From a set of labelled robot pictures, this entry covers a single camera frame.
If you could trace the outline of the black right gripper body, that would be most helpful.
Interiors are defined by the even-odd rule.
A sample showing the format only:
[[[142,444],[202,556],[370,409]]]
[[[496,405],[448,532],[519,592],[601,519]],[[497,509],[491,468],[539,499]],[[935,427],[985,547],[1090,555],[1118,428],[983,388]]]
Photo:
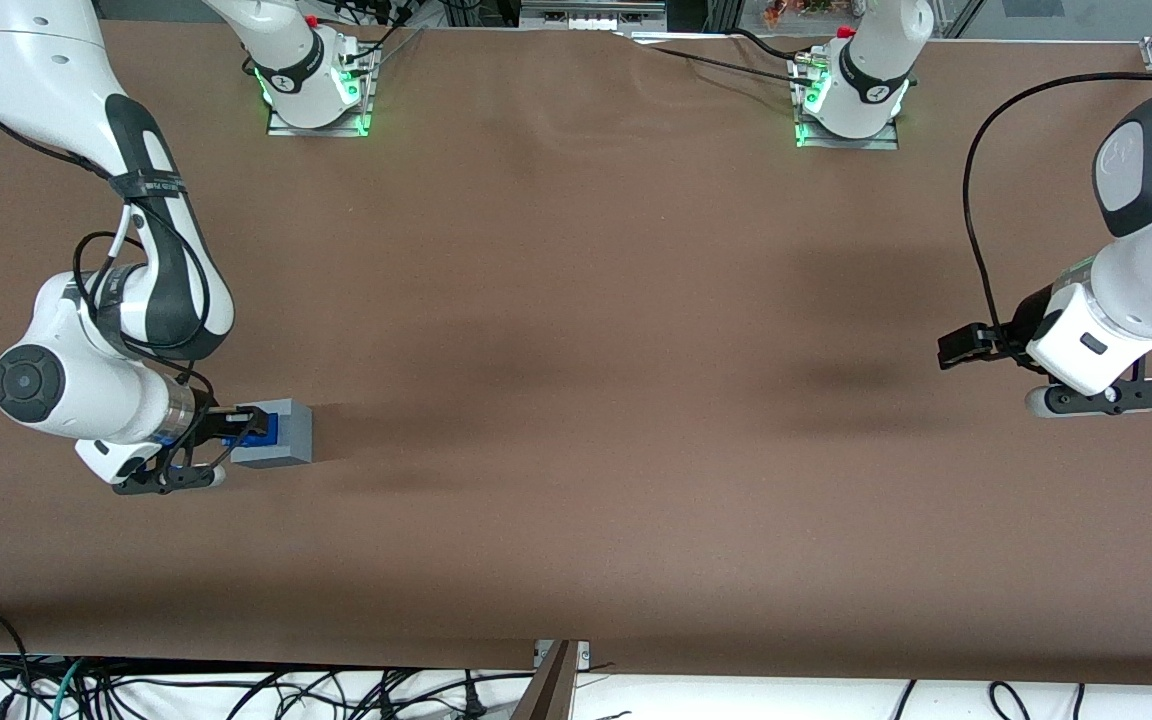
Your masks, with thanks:
[[[194,409],[185,423],[188,450],[221,437],[237,437],[241,432],[241,410],[234,406],[217,406],[209,392],[192,393]]]

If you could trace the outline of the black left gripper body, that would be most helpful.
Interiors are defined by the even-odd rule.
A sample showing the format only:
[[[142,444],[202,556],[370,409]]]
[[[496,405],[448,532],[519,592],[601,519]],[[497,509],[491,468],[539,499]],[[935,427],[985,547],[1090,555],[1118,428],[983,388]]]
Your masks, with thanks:
[[[1006,350],[1011,353],[1018,365],[1036,365],[1026,346],[1039,334],[1039,328],[1041,328],[1043,320],[1047,314],[1051,296],[1051,288],[1039,288],[1037,291],[1029,293],[1011,313],[1010,323],[1001,325]]]

